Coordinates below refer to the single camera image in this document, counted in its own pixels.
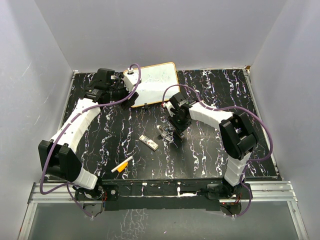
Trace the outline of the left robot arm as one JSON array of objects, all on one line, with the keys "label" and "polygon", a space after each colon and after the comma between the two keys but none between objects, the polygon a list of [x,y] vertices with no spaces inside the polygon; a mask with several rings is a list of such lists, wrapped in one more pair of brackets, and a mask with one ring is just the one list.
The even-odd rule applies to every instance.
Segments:
[{"label": "left robot arm", "polygon": [[121,105],[126,110],[134,105],[142,80],[141,69],[134,71],[137,66],[131,64],[126,74],[118,75],[112,69],[97,70],[61,129],[50,140],[42,140],[38,145],[41,185],[48,174],[65,180],[67,185],[86,189],[86,194],[93,200],[103,195],[104,188],[98,184],[98,177],[86,170],[76,156],[78,144],[104,107]]}]

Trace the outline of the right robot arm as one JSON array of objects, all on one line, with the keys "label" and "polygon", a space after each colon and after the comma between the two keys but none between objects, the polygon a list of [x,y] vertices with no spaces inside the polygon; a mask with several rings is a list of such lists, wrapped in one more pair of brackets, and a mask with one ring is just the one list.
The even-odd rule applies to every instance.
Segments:
[{"label": "right robot arm", "polygon": [[168,121],[178,136],[192,121],[202,122],[220,132],[222,146],[227,154],[226,172],[219,185],[220,194],[230,199],[240,194],[245,179],[245,167],[259,138],[245,113],[215,110],[203,101],[185,97],[178,92],[163,106]]}]

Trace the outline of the white staple box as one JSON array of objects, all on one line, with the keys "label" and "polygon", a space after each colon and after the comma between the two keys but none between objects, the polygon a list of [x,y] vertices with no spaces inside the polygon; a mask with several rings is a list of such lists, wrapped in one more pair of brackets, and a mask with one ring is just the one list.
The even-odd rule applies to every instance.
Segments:
[{"label": "white staple box", "polygon": [[139,140],[144,143],[145,145],[147,145],[150,149],[152,149],[153,151],[156,151],[157,148],[159,147],[159,145],[157,143],[155,143],[152,139],[148,138],[145,135],[141,135],[139,137]]}]

